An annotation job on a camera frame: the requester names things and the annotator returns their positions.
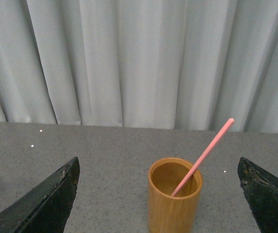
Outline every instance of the wooden cup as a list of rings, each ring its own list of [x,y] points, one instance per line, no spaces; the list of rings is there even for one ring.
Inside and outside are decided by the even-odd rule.
[[[163,158],[148,171],[148,226],[150,233],[190,233],[203,179],[199,170],[185,186],[171,194],[193,164],[179,158]]]

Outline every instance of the curtain fold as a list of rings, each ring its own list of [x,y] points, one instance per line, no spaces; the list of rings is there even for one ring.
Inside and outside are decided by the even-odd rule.
[[[278,0],[0,0],[0,121],[278,133]]]

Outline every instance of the cup rim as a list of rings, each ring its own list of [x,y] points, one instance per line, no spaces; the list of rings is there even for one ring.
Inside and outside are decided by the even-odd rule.
[[[196,189],[196,191],[188,196],[184,196],[184,197],[172,197],[171,195],[168,195],[166,193],[163,193],[161,192],[153,183],[152,181],[152,178],[151,178],[151,172],[153,169],[156,169],[154,168],[156,165],[158,165],[157,167],[163,165],[163,164],[166,164],[167,161],[171,161],[172,163],[178,163],[182,166],[185,166],[185,163],[190,165],[190,166],[193,166],[192,163],[188,162],[187,160],[184,160],[184,159],[181,159],[181,158],[177,158],[177,157],[166,157],[166,158],[162,158],[162,159],[159,159],[157,161],[155,161],[149,168],[148,170],[148,182],[152,185],[152,187],[156,190],[156,192],[158,192],[159,194],[165,196],[165,197],[168,197],[168,198],[171,198],[171,199],[178,199],[178,200],[182,200],[182,199],[188,199],[188,198],[191,198],[192,196],[195,196],[198,192],[201,191],[202,189],[202,185],[203,185],[203,178],[202,178],[202,175],[201,175],[201,172],[199,171],[199,169],[197,169],[195,171],[195,173],[193,175],[195,175],[197,173],[197,176],[199,177],[199,179],[197,180],[196,179],[196,182],[198,184],[198,188]]]

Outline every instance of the speckled gray table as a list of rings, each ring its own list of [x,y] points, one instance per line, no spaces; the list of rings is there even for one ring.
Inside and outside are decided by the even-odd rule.
[[[78,156],[80,181],[65,232],[147,233],[149,166],[169,156],[194,162],[215,135],[0,123],[0,211]],[[192,232],[260,232],[240,188],[242,156],[278,176],[278,134],[225,135],[200,168],[204,184]]]

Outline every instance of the straw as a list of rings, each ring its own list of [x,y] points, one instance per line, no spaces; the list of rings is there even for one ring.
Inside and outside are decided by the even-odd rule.
[[[185,183],[191,178],[191,176],[194,174],[194,172],[197,170],[199,165],[204,161],[204,159],[208,156],[208,154],[212,151],[212,149],[215,147],[215,145],[221,140],[221,138],[224,136],[224,134],[227,132],[227,130],[233,125],[234,119],[230,118],[225,125],[221,128],[221,130],[217,133],[215,138],[212,140],[212,142],[208,145],[208,147],[205,149],[205,151],[202,153],[202,155],[199,157],[199,159],[196,161],[194,166],[189,170],[189,172],[185,175],[183,180],[179,183],[178,187],[173,191],[171,194],[172,197],[174,197],[177,192],[185,185]]]

